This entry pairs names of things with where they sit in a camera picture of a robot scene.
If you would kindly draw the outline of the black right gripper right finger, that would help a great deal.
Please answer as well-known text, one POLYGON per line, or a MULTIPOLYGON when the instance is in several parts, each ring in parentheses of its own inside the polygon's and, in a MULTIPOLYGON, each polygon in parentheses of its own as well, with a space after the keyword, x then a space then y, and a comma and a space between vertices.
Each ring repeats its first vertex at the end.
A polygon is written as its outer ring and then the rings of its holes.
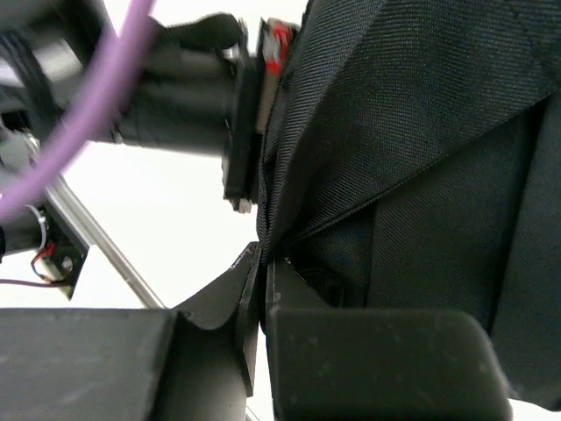
POLYGON ((279 259, 266 276, 266 343, 279 420, 509 420, 485 332, 449 310, 330 307, 279 259))

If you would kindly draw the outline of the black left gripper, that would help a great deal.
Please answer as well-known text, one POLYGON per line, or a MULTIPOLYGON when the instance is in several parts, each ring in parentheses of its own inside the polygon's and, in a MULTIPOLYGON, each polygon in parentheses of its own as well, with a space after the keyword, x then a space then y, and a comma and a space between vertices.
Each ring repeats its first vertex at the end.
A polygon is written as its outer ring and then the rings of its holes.
MULTIPOLYGON (((108 17, 97 1, 1 4, 1 119, 44 139, 77 91, 108 17)), ((224 198, 258 202, 257 160, 281 68, 299 27, 259 25, 255 52, 242 20, 215 13, 159 26, 131 101, 97 135, 108 143, 218 156, 224 198)))

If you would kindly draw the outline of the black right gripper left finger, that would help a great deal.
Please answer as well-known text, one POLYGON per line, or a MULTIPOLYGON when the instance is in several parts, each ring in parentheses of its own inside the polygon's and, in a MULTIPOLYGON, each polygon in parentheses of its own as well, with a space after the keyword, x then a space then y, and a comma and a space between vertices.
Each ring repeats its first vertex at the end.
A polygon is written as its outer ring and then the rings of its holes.
POLYGON ((242 420, 261 250, 168 310, 5 309, 4 420, 242 420))

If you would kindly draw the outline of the aluminium table rail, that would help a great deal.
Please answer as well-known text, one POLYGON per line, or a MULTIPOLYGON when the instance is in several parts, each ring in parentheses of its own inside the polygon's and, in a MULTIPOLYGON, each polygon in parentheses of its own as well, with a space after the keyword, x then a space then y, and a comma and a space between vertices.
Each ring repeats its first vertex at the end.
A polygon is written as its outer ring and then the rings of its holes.
POLYGON ((97 246, 144 307, 165 308, 165 304, 89 213, 62 176, 46 189, 46 198, 59 223, 73 233, 82 248, 97 246))

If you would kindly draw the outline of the black pleated skirt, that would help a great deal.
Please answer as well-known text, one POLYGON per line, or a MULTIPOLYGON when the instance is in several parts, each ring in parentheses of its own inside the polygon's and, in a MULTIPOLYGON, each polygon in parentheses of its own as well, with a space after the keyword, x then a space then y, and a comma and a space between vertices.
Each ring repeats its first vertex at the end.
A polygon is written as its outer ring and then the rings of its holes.
POLYGON ((309 2, 257 224, 266 275, 286 260, 333 308, 465 313, 508 401, 558 414, 559 2, 309 2))

